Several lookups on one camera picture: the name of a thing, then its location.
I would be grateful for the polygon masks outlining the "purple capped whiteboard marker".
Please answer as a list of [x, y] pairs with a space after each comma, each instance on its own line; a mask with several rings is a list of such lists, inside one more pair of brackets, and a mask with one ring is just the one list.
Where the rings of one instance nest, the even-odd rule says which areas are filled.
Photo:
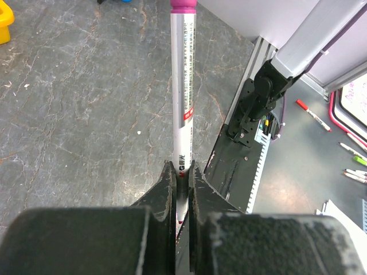
[[170, 1], [173, 89], [173, 166], [177, 177], [177, 222], [188, 211], [188, 177], [192, 165], [196, 1]]

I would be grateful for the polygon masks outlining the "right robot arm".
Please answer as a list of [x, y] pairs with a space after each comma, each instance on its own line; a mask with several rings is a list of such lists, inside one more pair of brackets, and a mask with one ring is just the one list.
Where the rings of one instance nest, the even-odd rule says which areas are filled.
[[240, 86], [227, 136], [251, 147], [261, 117], [365, 12], [366, 1], [319, 1], [290, 39]]

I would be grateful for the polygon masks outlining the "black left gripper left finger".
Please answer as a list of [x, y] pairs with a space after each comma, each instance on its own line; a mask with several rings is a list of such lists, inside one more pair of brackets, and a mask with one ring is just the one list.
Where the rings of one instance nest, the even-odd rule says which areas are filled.
[[175, 172], [129, 207], [36, 208], [1, 242], [2, 274], [174, 274]]

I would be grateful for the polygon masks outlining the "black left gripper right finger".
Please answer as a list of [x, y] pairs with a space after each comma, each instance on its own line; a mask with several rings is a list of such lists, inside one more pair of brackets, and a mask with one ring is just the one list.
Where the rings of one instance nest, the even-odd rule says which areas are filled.
[[366, 257], [327, 215], [244, 214], [189, 170], [190, 271], [195, 274], [365, 274]]

